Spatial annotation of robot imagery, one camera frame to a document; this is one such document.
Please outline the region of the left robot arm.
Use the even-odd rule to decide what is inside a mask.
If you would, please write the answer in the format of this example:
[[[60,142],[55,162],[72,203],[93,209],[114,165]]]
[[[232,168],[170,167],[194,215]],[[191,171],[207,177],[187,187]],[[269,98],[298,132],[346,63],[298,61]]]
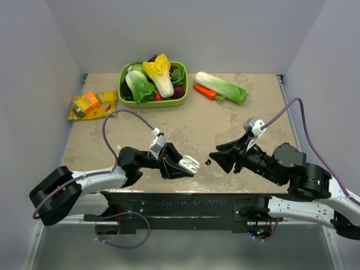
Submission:
[[[116,216],[116,206],[108,202],[103,190],[134,185],[143,175],[142,168],[157,169],[164,179],[178,179],[193,177],[199,167],[197,160],[181,155],[169,142],[153,144],[147,151],[124,147],[115,166],[106,169],[79,172],[60,166],[30,191],[33,219],[45,226],[78,214],[110,221]]]

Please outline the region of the white earbud charging case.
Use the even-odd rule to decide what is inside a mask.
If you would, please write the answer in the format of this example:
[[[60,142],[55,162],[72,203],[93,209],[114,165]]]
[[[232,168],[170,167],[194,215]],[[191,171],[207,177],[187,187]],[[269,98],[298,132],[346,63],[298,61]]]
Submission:
[[[178,164],[192,174],[196,174],[200,168],[200,163],[190,156],[184,156]]]

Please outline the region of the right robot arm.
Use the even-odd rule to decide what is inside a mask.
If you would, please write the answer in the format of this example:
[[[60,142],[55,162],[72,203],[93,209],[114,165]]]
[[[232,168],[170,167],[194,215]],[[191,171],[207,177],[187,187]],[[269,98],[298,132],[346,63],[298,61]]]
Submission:
[[[244,135],[218,145],[209,157],[226,173],[247,169],[278,185],[286,196],[257,195],[256,204],[239,212],[254,221],[297,219],[332,228],[344,238],[359,240],[359,197],[340,185],[328,170],[307,162],[305,153],[283,143],[268,155]]]

